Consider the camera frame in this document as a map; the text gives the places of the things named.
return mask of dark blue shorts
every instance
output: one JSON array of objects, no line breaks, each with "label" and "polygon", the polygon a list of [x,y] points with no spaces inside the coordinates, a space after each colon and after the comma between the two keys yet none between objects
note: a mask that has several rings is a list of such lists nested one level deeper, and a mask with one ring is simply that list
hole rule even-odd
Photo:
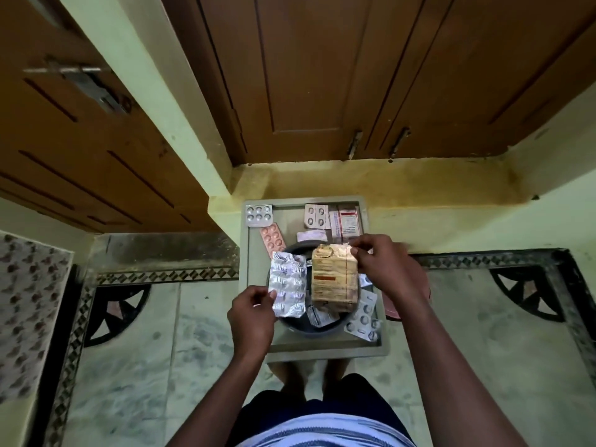
[{"label": "dark blue shorts", "polygon": [[395,428],[410,440],[404,424],[391,406],[363,376],[352,373],[327,387],[321,400],[304,402],[280,391],[263,391],[244,406],[234,423],[228,446],[303,415],[336,413],[377,420]]}]

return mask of pink stool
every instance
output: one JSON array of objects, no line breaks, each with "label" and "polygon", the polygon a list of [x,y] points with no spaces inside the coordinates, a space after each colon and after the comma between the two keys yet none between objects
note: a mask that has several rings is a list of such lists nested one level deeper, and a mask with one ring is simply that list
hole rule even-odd
[{"label": "pink stool", "polygon": [[[430,299],[430,285],[424,268],[422,268],[420,263],[416,262],[411,256],[408,256],[406,267],[410,276],[412,276],[413,283],[419,287],[424,296]],[[400,321],[402,319],[399,316],[398,311],[395,309],[395,306],[393,306],[393,302],[387,295],[385,295],[385,293],[383,293],[383,304],[385,305],[385,315],[388,319],[395,321]]]}]

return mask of striped shirt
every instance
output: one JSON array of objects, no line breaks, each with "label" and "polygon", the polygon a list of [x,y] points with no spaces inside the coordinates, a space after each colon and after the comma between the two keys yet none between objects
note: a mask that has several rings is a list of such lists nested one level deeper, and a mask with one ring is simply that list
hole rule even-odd
[{"label": "striped shirt", "polygon": [[297,417],[238,447],[415,447],[405,435],[376,420],[344,414]]}]

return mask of person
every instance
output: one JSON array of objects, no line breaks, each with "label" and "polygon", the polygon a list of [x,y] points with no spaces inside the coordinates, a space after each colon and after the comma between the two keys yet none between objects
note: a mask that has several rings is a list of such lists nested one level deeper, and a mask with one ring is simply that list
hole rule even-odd
[{"label": "person", "polygon": [[[435,447],[525,446],[413,285],[405,247],[387,235],[369,234],[350,244],[359,270],[402,317]],[[233,358],[168,446],[413,446],[391,406],[364,377],[343,377],[342,360],[327,364],[323,400],[306,401],[296,366],[278,363],[271,368],[282,390],[263,391],[242,407],[273,338],[275,294],[267,291],[250,286],[234,299],[228,312]]]}]

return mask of person's left hand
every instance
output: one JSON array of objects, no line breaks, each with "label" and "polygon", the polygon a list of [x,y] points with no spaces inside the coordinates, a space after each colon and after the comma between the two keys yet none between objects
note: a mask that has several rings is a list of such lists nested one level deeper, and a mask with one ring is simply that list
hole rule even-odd
[{"label": "person's left hand", "polygon": [[249,285],[234,298],[228,311],[234,356],[263,361],[273,340],[274,301],[275,290],[269,293],[267,287],[258,285]]}]

